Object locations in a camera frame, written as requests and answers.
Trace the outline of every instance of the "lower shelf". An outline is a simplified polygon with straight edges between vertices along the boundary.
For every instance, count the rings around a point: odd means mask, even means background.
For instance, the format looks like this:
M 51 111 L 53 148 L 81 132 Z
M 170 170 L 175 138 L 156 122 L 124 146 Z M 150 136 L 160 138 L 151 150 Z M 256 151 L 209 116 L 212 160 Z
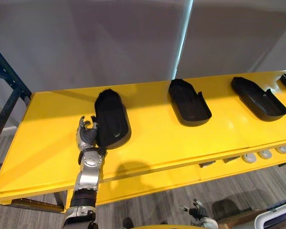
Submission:
M 255 153 L 257 160 L 252 164 L 245 162 L 241 157 L 227 163 L 220 159 L 203 168 L 198 164 L 190 165 L 100 183 L 97 205 L 232 176 L 286 162 L 286 154 L 281 154 L 275 149 L 270 151 L 272 153 L 270 159 L 262 159 Z M 72 192 L 72 189 L 68 190 L 66 208 L 70 205 Z

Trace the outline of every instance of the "small white object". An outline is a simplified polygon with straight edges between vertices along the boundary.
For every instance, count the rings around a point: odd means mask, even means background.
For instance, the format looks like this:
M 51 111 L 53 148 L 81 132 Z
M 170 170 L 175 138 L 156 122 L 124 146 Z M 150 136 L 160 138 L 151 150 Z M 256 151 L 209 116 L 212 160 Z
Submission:
M 270 152 L 269 149 L 265 149 L 265 150 L 258 152 L 258 155 L 263 159 L 269 159 L 272 157 L 272 153 Z
M 281 154 L 286 154 L 286 146 L 277 147 L 276 150 Z
M 254 163 L 256 161 L 256 156 L 254 154 L 242 155 L 242 158 L 247 163 Z

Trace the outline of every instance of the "robotic hand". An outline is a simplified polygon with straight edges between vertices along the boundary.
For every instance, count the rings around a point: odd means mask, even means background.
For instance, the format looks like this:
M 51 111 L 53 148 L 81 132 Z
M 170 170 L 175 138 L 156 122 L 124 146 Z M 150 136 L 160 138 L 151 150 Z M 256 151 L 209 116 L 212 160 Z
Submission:
M 76 178 L 70 208 L 67 209 L 62 229 L 97 229 L 95 202 L 99 184 L 99 173 L 105 151 L 95 147 L 98 124 L 87 128 L 89 121 L 80 118 L 76 142 L 80 150 L 78 163 L 81 166 Z

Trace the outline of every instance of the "gray carpet floor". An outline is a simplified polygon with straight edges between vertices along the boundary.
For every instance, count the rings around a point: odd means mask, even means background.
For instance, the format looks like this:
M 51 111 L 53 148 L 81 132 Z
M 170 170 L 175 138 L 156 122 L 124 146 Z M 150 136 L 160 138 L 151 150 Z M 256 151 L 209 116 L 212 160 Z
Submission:
M 11 140 L 12 136 L 0 137 L 0 162 Z M 178 206 L 190 207 L 193 198 L 199 199 L 216 220 L 251 209 L 265 209 L 286 199 L 286 165 L 98 206 L 96 222 L 100 229 L 118 229 L 125 217 L 131 217 L 135 226 L 163 221 L 189 224 L 190 216 Z M 55 203 L 52 194 L 32 199 Z M 59 229 L 62 220 L 63 214 L 0 206 L 0 229 Z

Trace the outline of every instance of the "yellow table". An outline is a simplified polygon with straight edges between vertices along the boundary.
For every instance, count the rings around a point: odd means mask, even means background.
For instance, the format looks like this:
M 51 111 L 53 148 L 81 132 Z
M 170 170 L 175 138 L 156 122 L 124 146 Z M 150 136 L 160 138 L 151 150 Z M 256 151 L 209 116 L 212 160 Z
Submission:
M 246 73 L 187 79 L 202 91 L 212 118 L 197 127 L 181 125 L 168 97 L 170 81 L 35 93 L 0 170 L 0 204 L 62 190 L 74 185 L 79 165 L 75 133 L 79 118 L 94 113 L 98 94 L 111 88 L 127 108 L 132 136 L 108 150 L 102 168 L 98 204 L 225 177 L 286 162 L 286 155 L 221 159 L 286 145 L 286 115 L 259 120 L 231 88 L 234 76 L 271 88 L 286 106 L 283 72 Z M 201 162 L 217 162 L 200 168 Z

